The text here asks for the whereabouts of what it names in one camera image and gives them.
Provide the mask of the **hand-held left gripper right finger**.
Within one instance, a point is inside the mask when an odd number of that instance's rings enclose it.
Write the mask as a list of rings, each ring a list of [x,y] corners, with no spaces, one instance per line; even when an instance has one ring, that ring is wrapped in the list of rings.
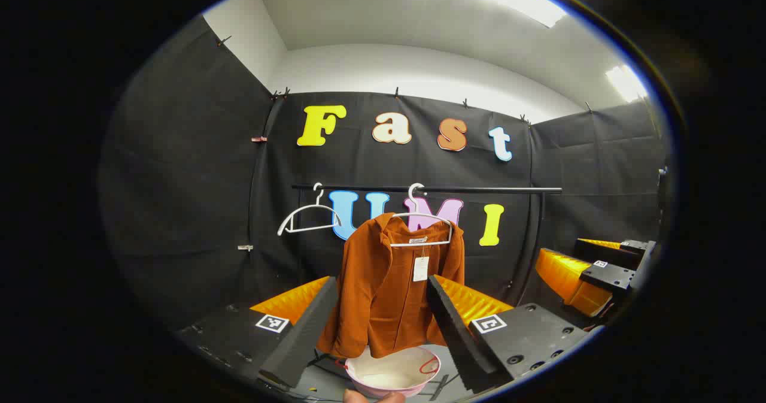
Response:
[[[590,332],[536,303],[465,321],[465,312],[496,300],[438,275],[427,280],[427,302],[465,388],[477,395],[525,384],[590,341]]]

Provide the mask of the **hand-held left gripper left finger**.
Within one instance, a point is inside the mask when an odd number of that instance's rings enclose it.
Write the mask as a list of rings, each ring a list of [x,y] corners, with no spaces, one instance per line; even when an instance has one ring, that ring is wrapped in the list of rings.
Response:
[[[296,387],[338,301],[336,277],[253,305],[232,303],[177,331],[194,353],[241,382]]]

